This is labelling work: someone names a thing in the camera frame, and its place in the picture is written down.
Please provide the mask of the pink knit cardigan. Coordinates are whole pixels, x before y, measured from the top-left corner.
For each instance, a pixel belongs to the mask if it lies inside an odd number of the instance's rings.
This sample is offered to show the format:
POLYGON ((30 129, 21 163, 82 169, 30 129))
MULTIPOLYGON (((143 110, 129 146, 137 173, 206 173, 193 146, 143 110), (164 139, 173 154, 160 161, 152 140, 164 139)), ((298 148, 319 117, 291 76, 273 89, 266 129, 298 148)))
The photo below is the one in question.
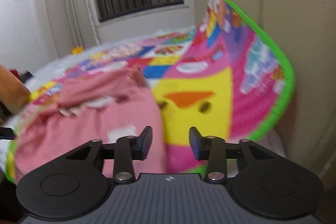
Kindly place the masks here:
POLYGON ((125 67, 68 79, 54 102, 20 132, 14 180, 90 140, 114 143, 140 135, 146 126, 153 129, 153 141, 146 160, 134 163, 135 174, 165 173, 161 112, 141 69, 125 67))

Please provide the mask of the colourful cartoon play mat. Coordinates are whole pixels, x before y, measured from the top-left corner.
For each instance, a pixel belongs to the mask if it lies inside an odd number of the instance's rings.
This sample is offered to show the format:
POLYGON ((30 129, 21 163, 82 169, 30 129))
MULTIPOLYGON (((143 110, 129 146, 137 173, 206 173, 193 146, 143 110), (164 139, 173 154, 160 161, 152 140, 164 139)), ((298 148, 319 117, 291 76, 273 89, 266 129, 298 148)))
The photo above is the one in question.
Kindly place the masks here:
POLYGON ((231 0, 208 0, 180 59, 152 88, 162 118, 166 173, 204 173, 189 129, 237 143, 268 137, 294 92, 276 43, 231 0))

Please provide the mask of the small yellow toy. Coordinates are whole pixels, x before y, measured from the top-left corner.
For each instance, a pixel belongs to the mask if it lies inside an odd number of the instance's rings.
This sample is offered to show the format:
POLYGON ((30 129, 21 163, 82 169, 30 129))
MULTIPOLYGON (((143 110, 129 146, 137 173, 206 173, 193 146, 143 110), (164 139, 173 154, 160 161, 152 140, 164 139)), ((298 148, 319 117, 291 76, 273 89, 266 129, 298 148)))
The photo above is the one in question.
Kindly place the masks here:
POLYGON ((83 52, 83 47, 81 47, 81 46, 78 46, 78 47, 72 49, 72 54, 73 55, 78 55, 82 52, 83 52))

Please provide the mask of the brown paper bag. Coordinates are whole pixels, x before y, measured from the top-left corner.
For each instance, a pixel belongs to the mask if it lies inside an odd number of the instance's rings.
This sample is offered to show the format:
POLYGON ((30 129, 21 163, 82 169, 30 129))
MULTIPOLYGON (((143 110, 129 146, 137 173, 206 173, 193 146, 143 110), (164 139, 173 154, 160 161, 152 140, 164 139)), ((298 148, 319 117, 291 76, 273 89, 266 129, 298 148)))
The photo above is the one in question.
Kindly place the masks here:
POLYGON ((11 71, 2 65, 0 77, 1 103, 3 103, 7 110, 12 114, 17 114, 29 103, 31 93, 28 88, 26 88, 26 86, 11 73, 11 71))

